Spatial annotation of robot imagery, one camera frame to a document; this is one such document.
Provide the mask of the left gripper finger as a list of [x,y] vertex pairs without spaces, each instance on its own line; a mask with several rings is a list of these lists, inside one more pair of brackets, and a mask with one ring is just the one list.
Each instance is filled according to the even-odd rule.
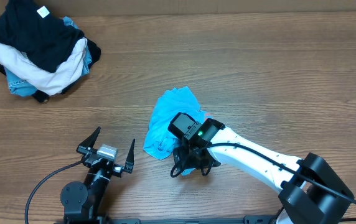
[[98,138],[98,135],[100,134],[101,127],[97,127],[94,132],[89,135],[84,141],[82,141],[79,145],[78,148],[93,148],[94,144],[96,143],[96,140]]
[[132,140],[125,165],[126,166],[133,166],[134,165],[134,145],[135,145],[135,139]]

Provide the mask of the black garment under pile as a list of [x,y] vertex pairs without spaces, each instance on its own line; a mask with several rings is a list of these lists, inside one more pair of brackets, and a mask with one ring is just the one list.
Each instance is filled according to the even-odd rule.
[[[85,57],[83,60],[83,70],[81,77],[89,74],[91,67],[99,61],[101,57],[101,49],[88,39],[87,46],[85,47]],[[0,64],[0,73],[2,73],[7,80],[7,86],[11,94],[21,96],[21,97],[33,97],[39,103],[48,102],[50,96],[43,91],[38,90],[36,87],[32,86],[30,83],[21,80],[15,74],[10,71],[7,71]]]

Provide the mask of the cream white garment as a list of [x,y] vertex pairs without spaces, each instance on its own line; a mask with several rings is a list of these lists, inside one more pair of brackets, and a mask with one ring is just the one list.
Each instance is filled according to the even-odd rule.
[[31,62],[24,52],[0,43],[0,64],[7,73],[48,95],[55,95],[81,77],[86,46],[86,38],[78,40],[68,59],[57,65],[56,71],[48,72]]

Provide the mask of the black garment on pile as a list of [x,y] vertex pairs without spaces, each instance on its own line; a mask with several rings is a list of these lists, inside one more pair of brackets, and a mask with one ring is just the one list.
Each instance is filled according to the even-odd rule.
[[8,1],[0,16],[0,43],[25,52],[36,66],[54,73],[84,33],[39,9],[32,0]]

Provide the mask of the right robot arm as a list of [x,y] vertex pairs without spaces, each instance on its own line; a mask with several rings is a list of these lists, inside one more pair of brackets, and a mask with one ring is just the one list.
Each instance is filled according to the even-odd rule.
[[330,165],[316,154],[287,156],[253,143],[215,119],[203,123],[177,113],[168,130],[180,140],[171,176],[189,169],[207,175],[220,164],[234,166],[278,193],[283,205],[274,223],[339,223],[354,199]]

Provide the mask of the blue denim jeans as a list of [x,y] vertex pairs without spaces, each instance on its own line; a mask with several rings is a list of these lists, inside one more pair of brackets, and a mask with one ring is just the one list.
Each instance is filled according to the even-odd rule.
[[0,19],[0,65],[9,91],[56,95],[89,72],[88,39],[68,17],[31,15]]

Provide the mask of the light blue printed t-shirt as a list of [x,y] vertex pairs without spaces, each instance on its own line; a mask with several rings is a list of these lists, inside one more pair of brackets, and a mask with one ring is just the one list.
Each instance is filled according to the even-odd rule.
[[144,140],[143,149],[150,156],[163,160],[180,146],[180,138],[175,137],[168,130],[170,122],[179,112],[188,114],[200,123],[212,117],[210,113],[201,110],[199,102],[189,87],[165,91],[158,98],[153,109]]

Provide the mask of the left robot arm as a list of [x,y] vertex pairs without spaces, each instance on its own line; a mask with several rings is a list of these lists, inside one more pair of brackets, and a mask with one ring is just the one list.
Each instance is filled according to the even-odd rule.
[[110,223],[108,215],[98,210],[108,184],[113,176],[121,178],[123,173],[132,173],[134,167],[134,144],[132,141],[125,165],[115,163],[118,149],[106,144],[94,148],[101,128],[82,141],[77,152],[82,155],[79,164],[88,168],[83,182],[70,182],[61,191],[60,201],[64,207],[64,223]]

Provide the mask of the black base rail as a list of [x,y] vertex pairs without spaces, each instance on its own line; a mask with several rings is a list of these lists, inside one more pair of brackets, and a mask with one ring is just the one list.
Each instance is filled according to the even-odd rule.
[[57,222],[55,224],[275,224],[275,215],[246,215],[243,218],[201,218],[201,219],[172,219],[172,220],[140,220],[130,219],[110,219],[100,220],[76,220],[67,222]]

